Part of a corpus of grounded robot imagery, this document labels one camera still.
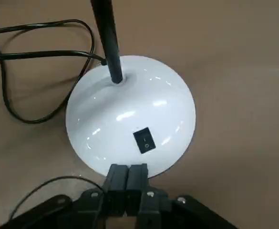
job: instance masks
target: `brown table surface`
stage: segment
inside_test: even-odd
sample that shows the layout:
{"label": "brown table surface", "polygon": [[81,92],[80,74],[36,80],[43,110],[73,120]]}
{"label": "brown table surface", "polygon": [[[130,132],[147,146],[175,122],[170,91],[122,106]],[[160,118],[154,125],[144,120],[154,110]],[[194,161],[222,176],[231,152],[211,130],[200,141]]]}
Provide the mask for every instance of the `brown table surface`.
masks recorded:
{"label": "brown table surface", "polygon": [[[114,0],[121,55],[152,57],[188,84],[197,124],[191,146],[170,170],[151,179],[170,196],[188,193],[241,229],[279,227],[279,1]],[[98,38],[89,0],[0,0],[0,27],[63,19],[86,21]],[[3,52],[88,50],[80,28],[0,35]],[[99,39],[97,53],[103,55]],[[28,119],[59,104],[83,58],[8,61],[13,106]],[[0,87],[0,224],[41,182],[104,177],[74,153],[65,113],[41,125],[6,111]],[[58,193],[76,198],[87,186],[50,185],[22,208]],[[127,228],[114,220],[113,228]]]}

